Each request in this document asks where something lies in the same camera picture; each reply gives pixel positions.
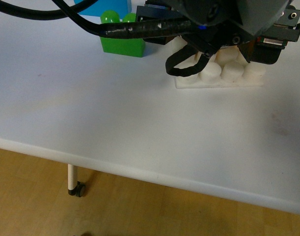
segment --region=table leg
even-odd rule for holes
[[[78,181],[78,167],[68,164],[68,193],[71,196],[82,197],[85,184]]]

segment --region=caster wheel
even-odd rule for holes
[[[85,184],[78,182],[76,196],[78,198],[82,197],[85,191]]]

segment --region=black cable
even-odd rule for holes
[[[176,36],[199,31],[198,25],[186,18],[148,20],[131,23],[95,24],[78,15],[63,0],[52,0],[71,20],[85,31],[107,38],[153,38]]]
[[[83,0],[78,4],[71,6],[71,8],[75,12],[81,12],[98,0]],[[9,4],[7,2],[3,2],[0,0],[0,12],[16,16],[20,18],[30,19],[30,20],[41,20],[41,21],[48,21],[48,20],[57,20],[67,17],[66,14],[62,10],[52,10],[52,11],[40,11],[40,10],[32,10],[27,9],[19,6],[15,6]]]

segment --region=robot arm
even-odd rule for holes
[[[181,35],[188,44],[166,61],[170,75],[188,76],[200,72],[220,48],[237,45],[245,59],[275,63],[288,41],[300,35],[300,10],[291,0],[147,0],[137,8],[137,22],[94,24],[77,12],[97,0],[84,0],[69,7],[63,0],[52,0],[61,10],[35,11],[0,0],[0,11],[33,20],[53,20],[65,14],[91,34],[110,38],[143,38],[165,44]],[[200,51],[195,66],[175,68]]]

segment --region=blue light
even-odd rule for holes
[[[207,29],[206,26],[198,26],[198,28],[199,28],[200,30],[206,30],[206,29]]]

